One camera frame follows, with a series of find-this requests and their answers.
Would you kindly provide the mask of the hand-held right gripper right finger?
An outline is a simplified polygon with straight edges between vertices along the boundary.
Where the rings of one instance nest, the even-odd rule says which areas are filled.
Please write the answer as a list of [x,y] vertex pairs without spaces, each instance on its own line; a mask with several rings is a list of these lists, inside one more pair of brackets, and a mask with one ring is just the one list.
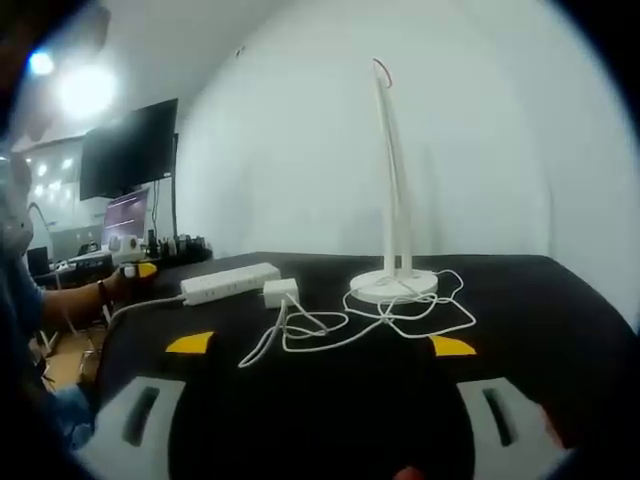
[[543,409],[470,344],[433,336],[435,358],[455,383],[470,423],[475,468],[554,468],[566,454]]

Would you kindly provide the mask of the person's left hand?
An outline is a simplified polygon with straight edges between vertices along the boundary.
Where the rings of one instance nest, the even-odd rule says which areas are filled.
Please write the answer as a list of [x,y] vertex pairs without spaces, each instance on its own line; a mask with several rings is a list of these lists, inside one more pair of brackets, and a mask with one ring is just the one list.
[[122,266],[118,267],[108,278],[98,282],[98,289],[102,302],[107,304],[118,303],[130,297],[140,280],[129,280],[122,275]]

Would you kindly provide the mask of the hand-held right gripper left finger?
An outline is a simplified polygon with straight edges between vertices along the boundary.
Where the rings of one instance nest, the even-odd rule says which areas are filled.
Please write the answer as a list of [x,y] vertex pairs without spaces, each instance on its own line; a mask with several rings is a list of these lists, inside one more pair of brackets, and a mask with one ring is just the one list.
[[76,452],[85,466],[168,466],[172,422],[186,371],[204,358],[214,333],[180,336],[162,350],[152,374],[134,377],[96,418],[90,440]]

